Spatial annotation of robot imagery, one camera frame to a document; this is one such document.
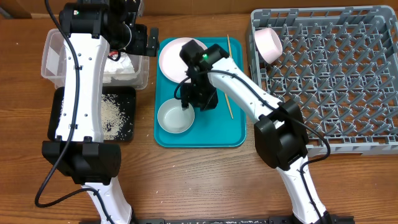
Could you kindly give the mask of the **small grey rice bowl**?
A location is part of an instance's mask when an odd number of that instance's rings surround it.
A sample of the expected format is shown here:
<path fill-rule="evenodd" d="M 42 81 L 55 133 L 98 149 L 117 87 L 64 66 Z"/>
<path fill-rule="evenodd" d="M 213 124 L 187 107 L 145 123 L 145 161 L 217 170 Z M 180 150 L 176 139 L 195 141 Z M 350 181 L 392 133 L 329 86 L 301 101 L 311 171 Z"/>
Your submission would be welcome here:
<path fill-rule="evenodd" d="M 186 108 L 175 98 L 165 101 L 157 111 L 160 127 L 171 134 L 180 134 L 188 130 L 195 120 L 195 111 L 191 104 Z"/>

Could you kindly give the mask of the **large white plate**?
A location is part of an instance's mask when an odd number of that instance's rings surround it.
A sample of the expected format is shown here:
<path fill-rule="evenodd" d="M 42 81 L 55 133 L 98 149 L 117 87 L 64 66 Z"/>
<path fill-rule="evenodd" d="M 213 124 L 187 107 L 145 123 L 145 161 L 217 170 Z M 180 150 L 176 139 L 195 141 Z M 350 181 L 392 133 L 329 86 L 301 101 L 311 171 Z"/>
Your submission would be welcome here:
<path fill-rule="evenodd" d="M 197 39 L 182 37 L 172 40 L 160 51 L 158 62 L 160 70 L 169 80 L 175 83 L 180 83 L 187 77 L 186 71 L 188 66 L 181 59 L 180 51 L 182 46 L 191 40 L 194 40 L 204 50 L 207 49 L 207 46 Z"/>

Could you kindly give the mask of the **red snack wrapper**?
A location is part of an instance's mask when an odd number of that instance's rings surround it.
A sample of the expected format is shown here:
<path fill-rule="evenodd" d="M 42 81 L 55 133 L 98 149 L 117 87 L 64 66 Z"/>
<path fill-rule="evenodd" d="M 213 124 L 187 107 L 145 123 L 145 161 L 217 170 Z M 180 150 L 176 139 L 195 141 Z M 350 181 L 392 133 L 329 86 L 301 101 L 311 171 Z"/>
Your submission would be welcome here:
<path fill-rule="evenodd" d="M 108 58 L 112 61 L 117 62 L 121 58 L 120 51 L 112 51 L 109 53 Z"/>

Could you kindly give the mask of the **white napkin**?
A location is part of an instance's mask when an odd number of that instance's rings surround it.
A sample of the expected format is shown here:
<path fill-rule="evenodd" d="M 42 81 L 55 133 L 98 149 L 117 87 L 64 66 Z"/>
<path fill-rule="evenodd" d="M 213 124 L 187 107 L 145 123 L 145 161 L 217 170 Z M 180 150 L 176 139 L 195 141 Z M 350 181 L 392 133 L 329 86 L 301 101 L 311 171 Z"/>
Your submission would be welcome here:
<path fill-rule="evenodd" d="M 117 62 L 106 59 L 103 83 L 111 83 L 112 79 L 132 80 L 135 78 L 137 78 L 136 70 L 128 54 L 121 52 L 121 58 Z"/>

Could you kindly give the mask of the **wooden chopstick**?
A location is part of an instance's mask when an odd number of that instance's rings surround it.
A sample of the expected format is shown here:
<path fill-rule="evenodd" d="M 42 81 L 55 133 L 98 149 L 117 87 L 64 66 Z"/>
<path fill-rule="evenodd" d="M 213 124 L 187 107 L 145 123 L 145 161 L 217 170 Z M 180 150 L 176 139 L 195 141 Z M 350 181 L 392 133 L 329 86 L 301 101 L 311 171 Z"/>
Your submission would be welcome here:
<path fill-rule="evenodd" d="M 226 104 L 228 106 L 228 110 L 229 110 L 231 119 L 234 119 L 233 112 L 232 112 L 232 109 L 231 109 L 231 105 L 230 105 L 230 102 L 229 102 L 229 97 L 228 97 L 228 95 L 226 93 L 224 94 L 224 97 L 225 97 L 225 100 L 226 100 Z"/>
<path fill-rule="evenodd" d="M 229 38 L 228 34 L 227 34 L 227 43 L 228 43 L 229 57 L 233 58 L 232 49 L 231 49 L 231 42 L 230 42 L 230 38 Z"/>

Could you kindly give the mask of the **white bowl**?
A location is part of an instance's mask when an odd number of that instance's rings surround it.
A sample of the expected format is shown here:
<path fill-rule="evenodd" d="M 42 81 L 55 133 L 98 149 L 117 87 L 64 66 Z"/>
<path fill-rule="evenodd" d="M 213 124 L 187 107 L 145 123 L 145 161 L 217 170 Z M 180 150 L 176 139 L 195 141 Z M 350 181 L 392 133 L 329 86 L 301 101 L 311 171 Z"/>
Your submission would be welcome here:
<path fill-rule="evenodd" d="M 271 28 L 255 31 L 254 42 L 261 57 L 268 64 L 272 64 L 282 55 L 282 43 L 277 33 Z"/>

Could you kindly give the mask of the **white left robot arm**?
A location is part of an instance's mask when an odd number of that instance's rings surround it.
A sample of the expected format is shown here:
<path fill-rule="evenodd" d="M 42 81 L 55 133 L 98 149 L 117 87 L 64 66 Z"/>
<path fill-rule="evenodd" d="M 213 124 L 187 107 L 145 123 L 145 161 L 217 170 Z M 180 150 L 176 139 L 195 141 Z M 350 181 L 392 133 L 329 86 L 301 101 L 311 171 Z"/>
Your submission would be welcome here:
<path fill-rule="evenodd" d="M 42 155 L 71 177 L 92 199 L 101 223 L 136 223 L 118 174 L 121 149 L 104 141 L 101 125 L 103 73 L 110 51 L 154 57 L 159 31 L 137 24 L 140 1 L 66 3 L 53 23 L 63 36 L 66 80 L 55 137 L 42 144 Z"/>

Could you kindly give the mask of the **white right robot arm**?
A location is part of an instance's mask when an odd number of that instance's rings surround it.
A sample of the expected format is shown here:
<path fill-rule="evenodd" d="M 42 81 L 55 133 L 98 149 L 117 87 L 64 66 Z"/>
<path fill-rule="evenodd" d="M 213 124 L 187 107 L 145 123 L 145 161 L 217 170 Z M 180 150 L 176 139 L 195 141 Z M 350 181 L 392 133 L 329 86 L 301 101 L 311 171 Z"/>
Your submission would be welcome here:
<path fill-rule="evenodd" d="M 187 65 L 186 78 L 174 91 L 182 108 L 212 110 L 217 91 L 226 93 L 254 124 L 255 148 L 260 158 L 276 169 L 292 202 L 294 223 L 332 223 L 318 197 L 308 165 L 308 132 L 295 101 L 281 101 L 257 86 L 229 56 L 214 44 L 202 48 L 195 40 L 182 46 L 179 56 Z"/>

